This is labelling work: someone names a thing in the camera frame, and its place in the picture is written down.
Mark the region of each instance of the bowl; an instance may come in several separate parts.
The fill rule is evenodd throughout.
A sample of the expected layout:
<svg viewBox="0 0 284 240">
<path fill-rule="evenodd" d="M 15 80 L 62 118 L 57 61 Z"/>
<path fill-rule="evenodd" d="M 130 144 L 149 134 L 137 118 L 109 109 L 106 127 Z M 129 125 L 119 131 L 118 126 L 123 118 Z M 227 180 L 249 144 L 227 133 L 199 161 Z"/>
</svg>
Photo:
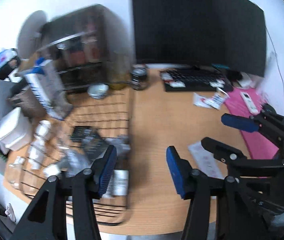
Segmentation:
<svg viewBox="0 0 284 240">
<path fill-rule="evenodd" d="M 88 94 L 94 99 L 102 99 L 107 95 L 109 86 L 105 84 L 95 84 L 88 88 Z"/>
</svg>

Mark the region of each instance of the blue gripper pad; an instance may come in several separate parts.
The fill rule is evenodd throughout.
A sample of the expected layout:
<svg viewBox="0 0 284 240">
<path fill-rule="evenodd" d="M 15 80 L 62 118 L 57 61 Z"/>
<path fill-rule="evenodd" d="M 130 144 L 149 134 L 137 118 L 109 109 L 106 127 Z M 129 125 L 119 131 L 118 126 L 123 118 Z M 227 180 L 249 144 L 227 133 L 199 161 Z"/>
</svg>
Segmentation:
<svg viewBox="0 0 284 240">
<path fill-rule="evenodd" d="M 237 115 L 223 114 L 221 121 L 224 125 L 245 132 L 257 132 L 259 130 L 258 124 L 256 124 L 253 120 Z"/>
<path fill-rule="evenodd" d="M 189 173 L 192 170 L 191 165 L 187 160 L 183 160 L 178 155 L 174 146 L 169 146 L 166 149 L 166 162 L 170 170 L 176 192 L 182 199 L 187 199 L 186 183 Z"/>
<path fill-rule="evenodd" d="M 113 174 L 113 170 L 116 163 L 116 148 L 113 147 L 112 152 L 110 153 L 110 156 L 108 160 L 106 161 L 106 164 L 103 168 L 103 171 L 99 177 L 99 189 L 98 189 L 98 195 L 101 197 L 103 194 L 106 193 L 107 186 L 109 185 L 110 178 Z"/>
</svg>

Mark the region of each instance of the blue and white carton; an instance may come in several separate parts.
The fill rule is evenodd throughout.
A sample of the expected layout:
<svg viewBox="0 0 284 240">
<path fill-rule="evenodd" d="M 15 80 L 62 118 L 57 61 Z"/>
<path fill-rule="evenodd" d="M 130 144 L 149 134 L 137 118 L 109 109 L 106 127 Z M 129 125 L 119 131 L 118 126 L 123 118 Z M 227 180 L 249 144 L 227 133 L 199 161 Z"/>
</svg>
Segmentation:
<svg viewBox="0 0 284 240">
<path fill-rule="evenodd" d="M 64 87 L 55 71 L 53 61 L 39 58 L 35 66 L 21 72 L 49 116 L 64 120 L 72 111 L 65 97 Z"/>
</svg>

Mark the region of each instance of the screw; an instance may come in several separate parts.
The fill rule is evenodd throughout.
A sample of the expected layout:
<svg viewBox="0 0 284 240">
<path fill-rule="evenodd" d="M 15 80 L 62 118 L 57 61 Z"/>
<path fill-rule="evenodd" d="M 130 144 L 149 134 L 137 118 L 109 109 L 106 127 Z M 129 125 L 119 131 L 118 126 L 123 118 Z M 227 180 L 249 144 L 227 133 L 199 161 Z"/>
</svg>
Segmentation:
<svg viewBox="0 0 284 240">
<path fill-rule="evenodd" d="M 227 176 L 226 181 L 229 182 L 229 183 L 233 183 L 235 181 L 235 179 L 232 176 Z"/>
<path fill-rule="evenodd" d="M 191 174 L 194 175 L 194 176 L 199 176 L 200 171 L 198 169 L 192 169 Z"/>
<path fill-rule="evenodd" d="M 57 177 L 56 176 L 50 176 L 49 178 L 48 178 L 48 181 L 49 182 L 55 182 L 57 180 Z"/>
<path fill-rule="evenodd" d="M 89 168 L 83 170 L 84 175 L 90 175 L 91 173 L 92 173 L 92 170 Z"/>
<path fill-rule="evenodd" d="M 230 154 L 229 158 L 230 158 L 231 160 L 236 160 L 237 155 L 236 155 L 235 153 L 232 153 L 232 154 Z"/>
</svg>

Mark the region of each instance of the pink mat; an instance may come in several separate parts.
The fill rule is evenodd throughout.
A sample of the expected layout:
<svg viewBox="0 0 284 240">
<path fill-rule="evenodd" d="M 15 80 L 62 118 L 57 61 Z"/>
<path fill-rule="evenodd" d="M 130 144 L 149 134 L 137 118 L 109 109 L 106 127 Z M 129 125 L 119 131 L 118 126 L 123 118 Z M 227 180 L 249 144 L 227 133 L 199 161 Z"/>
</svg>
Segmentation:
<svg viewBox="0 0 284 240">
<path fill-rule="evenodd" d="M 234 88 L 233 92 L 229 92 L 229 99 L 226 100 L 225 105 L 228 108 L 230 114 L 239 115 L 243 117 L 249 117 L 252 115 L 246 107 L 240 92 L 247 92 L 257 109 L 260 111 L 261 107 L 261 97 L 256 94 L 255 89 L 242 90 Z M 278 148 L 267 140 L 264 136 L 258 132 L 248 133 L 241 131 L 248 151 L 250 152 L 252 159 L 272 159 L 275 153 L 278 151 Z"/>
</svg>

